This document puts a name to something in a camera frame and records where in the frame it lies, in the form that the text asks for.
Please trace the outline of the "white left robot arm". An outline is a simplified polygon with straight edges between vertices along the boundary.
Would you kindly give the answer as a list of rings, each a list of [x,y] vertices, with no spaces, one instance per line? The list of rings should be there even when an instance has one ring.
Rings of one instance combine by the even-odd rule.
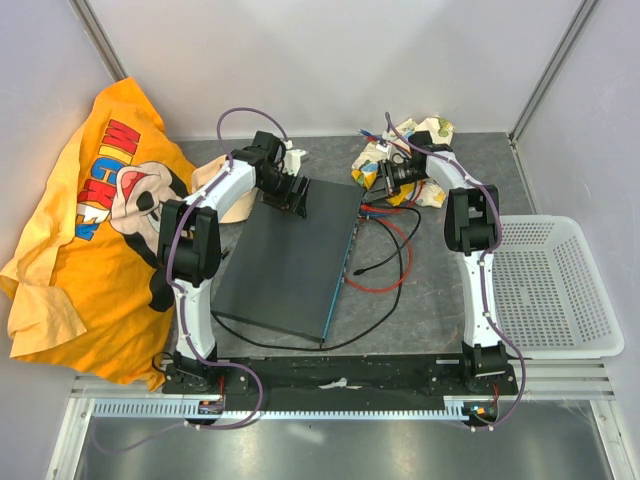
[[[162,207],[157,257],[174,293],[176,351],[193,360],[184,379],[198,393],[211,392],[220,378],[211,363],[216,339],[210,320],[211,283],[221,262],[219,222],[253,189],[267,205],[305,218],[310,180],[292,168],[303,154],[291,141],[259,131],[249,146],[232,150],[201,188]]]

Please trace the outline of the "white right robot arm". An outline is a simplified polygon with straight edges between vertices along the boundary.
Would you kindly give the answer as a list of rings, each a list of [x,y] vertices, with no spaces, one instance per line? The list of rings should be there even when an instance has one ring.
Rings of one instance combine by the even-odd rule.
[[[407,139],[409,151],[399,160],[399,149],[385,140],[386,158],[378,162],[376,177],[388,196],[404,185],[433,180],[446,194],[444,239],[455,254],[465,305],[463,350],[481,358],[504,346],[497,333],[497,315],[491,280],[494,251],[502,240],[499,195],[493,185],[471,176],[447,144],[435,144],[420,131]]]

